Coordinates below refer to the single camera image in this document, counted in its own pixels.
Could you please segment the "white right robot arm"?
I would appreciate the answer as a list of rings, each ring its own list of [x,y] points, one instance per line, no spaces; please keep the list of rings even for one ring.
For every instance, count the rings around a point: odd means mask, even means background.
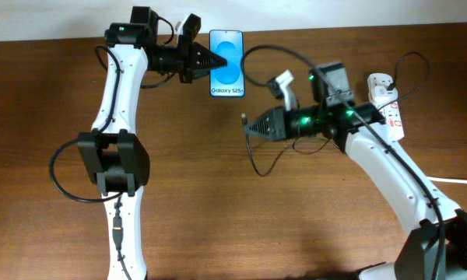
[[[393,262],[343,273],[342,279],[467,279],[467,212],[443,194],[389,137],[371,103],[357,105],[340,62],[314,66],[309,77],[316,105],[300,108],[285,72],[268,87],[283,100],[254,121],[246,136],[283,141],[323,134],[360,166],[392,207],[408,236]]]

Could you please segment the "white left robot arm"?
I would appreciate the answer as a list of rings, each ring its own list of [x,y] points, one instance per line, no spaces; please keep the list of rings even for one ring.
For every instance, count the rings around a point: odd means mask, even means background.
[[[147,72],[190,83],[226,65],[226,59],[195,42],[201,19],[190,14],[179,24],[175,45],[157,41],[160,16],[135,6],[129,23],[113,23],[105,31],[107,78],[103,99],[90,131],[77,146],[104,204],[110,239],[109,279],[148,276],[141,237],[141,204],[149,181],[149,154],[137,137],[139,93]]]

